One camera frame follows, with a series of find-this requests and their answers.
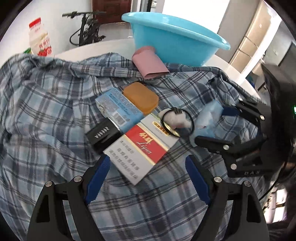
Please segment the light blue tissue packet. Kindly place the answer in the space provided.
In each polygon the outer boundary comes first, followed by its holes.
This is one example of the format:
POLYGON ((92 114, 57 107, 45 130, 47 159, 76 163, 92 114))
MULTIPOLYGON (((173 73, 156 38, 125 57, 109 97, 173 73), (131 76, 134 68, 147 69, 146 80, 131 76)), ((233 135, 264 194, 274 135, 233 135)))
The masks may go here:
POLYGON ((215 138, 215 128, 218 125, 223 110, 222 105, 216 100, 207 103, 202 108, 194 123, 194 131, 189 137, 190 144, 193 147, 197 146, 195 144, 197 136, 215 138))

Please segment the amber soap bar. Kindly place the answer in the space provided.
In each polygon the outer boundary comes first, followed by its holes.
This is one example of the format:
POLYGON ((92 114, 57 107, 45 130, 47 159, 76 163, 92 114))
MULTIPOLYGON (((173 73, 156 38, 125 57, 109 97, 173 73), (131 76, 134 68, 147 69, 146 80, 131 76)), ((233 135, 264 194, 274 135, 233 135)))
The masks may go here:
POLYGON ((123 95, 144 115, 150 114, 158 106, 159 97, 139 82, 125 87, 123 89, 123 95))

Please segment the light blue plastic basin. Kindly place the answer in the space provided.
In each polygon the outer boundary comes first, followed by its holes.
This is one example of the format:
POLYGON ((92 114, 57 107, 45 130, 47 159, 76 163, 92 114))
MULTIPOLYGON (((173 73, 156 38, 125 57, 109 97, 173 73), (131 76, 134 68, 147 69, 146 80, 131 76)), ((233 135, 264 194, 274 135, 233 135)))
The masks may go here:
POLYGON ((136 49, 152 46, 164 63, 203 66, 219 49, 231 48, 215 32, 175 16, 130 12, 121 19, 130 23, 136 49))

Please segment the red white cigarette carton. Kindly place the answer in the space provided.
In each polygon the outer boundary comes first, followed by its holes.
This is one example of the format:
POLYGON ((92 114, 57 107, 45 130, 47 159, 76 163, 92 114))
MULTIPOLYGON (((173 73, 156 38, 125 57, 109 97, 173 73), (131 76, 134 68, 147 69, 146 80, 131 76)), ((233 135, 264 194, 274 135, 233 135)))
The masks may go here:
POLYGON ((137 185, 178 141, 151 113, 104 150, 131 184, 137 185))

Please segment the beige refrigerator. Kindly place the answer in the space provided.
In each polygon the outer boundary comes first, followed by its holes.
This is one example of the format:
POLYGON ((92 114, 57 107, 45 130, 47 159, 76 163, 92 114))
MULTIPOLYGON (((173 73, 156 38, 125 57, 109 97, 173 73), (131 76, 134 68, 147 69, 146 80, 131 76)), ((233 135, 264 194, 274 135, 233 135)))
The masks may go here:
POLYGON ((247 76, 272 42, 282 19, 265 1, 260 1, 255 15, 229 64, 247 76))

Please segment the black small box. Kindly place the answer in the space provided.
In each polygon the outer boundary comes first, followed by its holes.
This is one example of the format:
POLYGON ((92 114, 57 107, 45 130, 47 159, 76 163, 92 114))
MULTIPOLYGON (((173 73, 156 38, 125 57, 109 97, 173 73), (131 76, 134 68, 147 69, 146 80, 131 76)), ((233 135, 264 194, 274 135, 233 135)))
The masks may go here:
POLYGON ((120 128, 110 118, 104 118, 86 133, 86 137, 97 153, 102 153, 121 136, 120 128))

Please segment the light blue tissue pack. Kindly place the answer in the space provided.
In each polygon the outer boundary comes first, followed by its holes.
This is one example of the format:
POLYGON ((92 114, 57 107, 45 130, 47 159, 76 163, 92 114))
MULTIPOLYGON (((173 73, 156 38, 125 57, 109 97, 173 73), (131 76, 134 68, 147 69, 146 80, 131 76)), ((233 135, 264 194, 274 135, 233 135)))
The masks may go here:
POLYGON ((111 119, 123 133, 144 118, 144 114, 116 88, 98 96, 95 101, 101 114, 111 119))

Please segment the brown wooden door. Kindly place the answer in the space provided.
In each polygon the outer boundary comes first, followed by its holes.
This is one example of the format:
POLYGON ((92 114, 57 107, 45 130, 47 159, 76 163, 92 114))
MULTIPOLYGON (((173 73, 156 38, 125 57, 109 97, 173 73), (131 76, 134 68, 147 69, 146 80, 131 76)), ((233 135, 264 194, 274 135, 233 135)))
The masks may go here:
POLYGON ((96 15, 100 24, 120 23, 121 16, 130 12, 131 0, 93 0, 93 11, 103 11, 104 14, 96 15))

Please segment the black folding bicycle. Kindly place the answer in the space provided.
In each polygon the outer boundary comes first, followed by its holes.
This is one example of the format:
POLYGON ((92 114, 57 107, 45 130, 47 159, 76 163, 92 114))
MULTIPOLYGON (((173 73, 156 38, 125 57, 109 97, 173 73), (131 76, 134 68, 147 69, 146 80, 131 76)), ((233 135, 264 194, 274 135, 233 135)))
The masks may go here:
POLYGON ((71 13, 64 13, 62 14, 62 18, 75 18, 77 16, 82 16, 81 20, 81 27, 76 32, 74 32, 70 38, 69 42, 73 46, 84 46, 92 43, 98 43, 101 42, 106 38, 105 35, 99 35, 99 28, 101 24, 99 21, 95 18, 96 16, 105 15, 105 11, 87 11, 87 12, 77 12, 73 11, 71 13), (78 43, 74 43, 72 41, 72 38, 74 35, 78 34, 78 43))

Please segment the yellow green box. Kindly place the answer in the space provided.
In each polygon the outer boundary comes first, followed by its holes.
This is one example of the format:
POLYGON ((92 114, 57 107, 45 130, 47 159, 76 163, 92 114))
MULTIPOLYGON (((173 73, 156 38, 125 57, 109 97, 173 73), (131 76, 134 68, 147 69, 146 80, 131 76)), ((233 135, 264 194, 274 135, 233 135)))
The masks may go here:
POLYGON ((23 53, 32 54, 32 49, 31 48, 28 48, 23 53))

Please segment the white red yogurt bottle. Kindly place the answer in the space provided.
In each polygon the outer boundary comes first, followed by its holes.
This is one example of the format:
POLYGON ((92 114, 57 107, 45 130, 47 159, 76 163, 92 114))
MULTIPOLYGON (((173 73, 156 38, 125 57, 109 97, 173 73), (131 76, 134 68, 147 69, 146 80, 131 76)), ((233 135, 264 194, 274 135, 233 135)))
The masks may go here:
POLYGON ((48 31, 44 28, 41 18, 37 18, 29 24, 29 44, 34 55, 52 56, 52 46, 48 31))

